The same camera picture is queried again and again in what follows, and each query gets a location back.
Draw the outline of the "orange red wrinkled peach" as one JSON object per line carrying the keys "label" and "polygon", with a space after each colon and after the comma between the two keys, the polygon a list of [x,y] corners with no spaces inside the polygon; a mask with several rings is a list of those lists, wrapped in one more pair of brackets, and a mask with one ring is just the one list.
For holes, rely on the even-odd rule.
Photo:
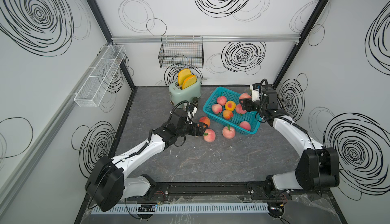
{"label": "orange red wrinkled peach", "polygon": [[208,127],[211,125],[211,120],[207,116],[203,116],[199,119],[199,122],[206,124]]}

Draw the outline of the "pink peach with leaf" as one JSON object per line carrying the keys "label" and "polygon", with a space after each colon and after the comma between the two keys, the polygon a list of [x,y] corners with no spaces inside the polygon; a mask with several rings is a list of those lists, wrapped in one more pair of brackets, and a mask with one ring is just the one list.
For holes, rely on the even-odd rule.
{"label": "pink peach with leaf", "polygon": [[204,132],[203,138],[206,142],[213,142],[216,139],[216,134],[212,129],[207,129]]}

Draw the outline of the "orange yellow peach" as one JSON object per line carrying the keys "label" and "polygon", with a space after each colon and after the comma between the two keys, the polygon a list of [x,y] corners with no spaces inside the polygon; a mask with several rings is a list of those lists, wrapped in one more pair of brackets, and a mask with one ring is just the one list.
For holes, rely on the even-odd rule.
{"label": "orange yellow peach", "polygon": [[225,120],[231,120],[234,116],[233,112],[230,110],[224,110],[222,116]]}

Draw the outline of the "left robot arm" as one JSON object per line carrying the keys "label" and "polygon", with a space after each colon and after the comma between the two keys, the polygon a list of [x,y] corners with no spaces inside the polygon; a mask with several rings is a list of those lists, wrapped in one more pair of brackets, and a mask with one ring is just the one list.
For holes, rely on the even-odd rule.
{"label": "left robot arm", "polygon": [[120,200],[135,196],[150,196],[155,183],[148,176],[128,178],[151,157],[163,152],[187,135],[203,136],[208,125],[193,122],[191,111],[172,111],[168,120],[157,129],[149,131],[148,138],[132,149],[113,158],[100,158],[85,185],[91,200],[103,212],[109,211]]}

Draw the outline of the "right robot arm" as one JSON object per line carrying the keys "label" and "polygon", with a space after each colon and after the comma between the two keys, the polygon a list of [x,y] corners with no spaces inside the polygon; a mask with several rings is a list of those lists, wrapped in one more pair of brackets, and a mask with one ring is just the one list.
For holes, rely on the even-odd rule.
{"label": "right robot arm", "polygon": [[296,150],[300,160],[295,170],[267,176],[265,191],[302,189],[322,193],[340,183],[339,156],[310,137],[282,108],[277,92],[269,85],[252,84],[250,98],[239,99],[242,108],[255,112],[256,120],[266,122],[278,131]]}

